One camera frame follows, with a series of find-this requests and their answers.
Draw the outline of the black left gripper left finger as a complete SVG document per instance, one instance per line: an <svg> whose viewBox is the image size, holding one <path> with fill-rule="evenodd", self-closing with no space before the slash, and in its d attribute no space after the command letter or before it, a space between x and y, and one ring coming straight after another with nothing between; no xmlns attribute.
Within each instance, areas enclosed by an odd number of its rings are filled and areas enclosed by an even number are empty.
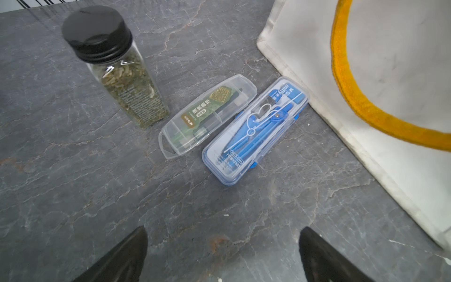
<svg viewBox="0 0 451 282"><path fill-rule="evenodd" d="M139 226L74 282L138 282L148 252L148 234Z"/></svg>

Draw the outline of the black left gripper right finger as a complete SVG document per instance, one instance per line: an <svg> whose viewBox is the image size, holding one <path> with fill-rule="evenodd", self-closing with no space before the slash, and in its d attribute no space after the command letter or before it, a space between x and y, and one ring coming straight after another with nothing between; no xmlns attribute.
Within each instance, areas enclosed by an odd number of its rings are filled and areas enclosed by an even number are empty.
<svg viewBox="0 0 451 282"><path fill-rule="evenodd" d="M308 282L372 281L310 227L300 232L299 253Z"/></svg>

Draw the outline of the large blue mifly compass case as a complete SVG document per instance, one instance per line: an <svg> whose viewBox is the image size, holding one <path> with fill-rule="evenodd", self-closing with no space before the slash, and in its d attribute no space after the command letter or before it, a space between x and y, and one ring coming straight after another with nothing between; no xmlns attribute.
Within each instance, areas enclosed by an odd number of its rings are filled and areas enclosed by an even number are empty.
<svg viewBox="0 0 451 282"><path fill-rule="evenodd" d="M203 163L222 184L236 184L298 120L309 98L306 88L278 78L204 148Z"/></svg>

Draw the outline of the clear compass case green label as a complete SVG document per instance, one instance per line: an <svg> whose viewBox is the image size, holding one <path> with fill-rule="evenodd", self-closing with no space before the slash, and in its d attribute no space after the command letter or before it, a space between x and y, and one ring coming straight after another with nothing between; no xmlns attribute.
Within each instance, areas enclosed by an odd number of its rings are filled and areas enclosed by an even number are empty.
<svg viewBox="0 0 451 282"><path fill-rule="evenodd" d="M241 74L205 91L164 125L159 133L162 154L174 159L191 151L241 112L256 95L255 84Z"/></svg>

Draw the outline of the cream canvas bag yellow handles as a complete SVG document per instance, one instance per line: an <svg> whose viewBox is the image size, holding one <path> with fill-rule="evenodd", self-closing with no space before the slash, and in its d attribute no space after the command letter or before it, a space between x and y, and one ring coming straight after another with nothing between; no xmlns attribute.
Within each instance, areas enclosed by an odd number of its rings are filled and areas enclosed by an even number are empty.
<svg viewBox="0 0 451 282"><path fill-rule="evenodd" d="M276 1L257 46L449 250L451 3Z"/></svg>

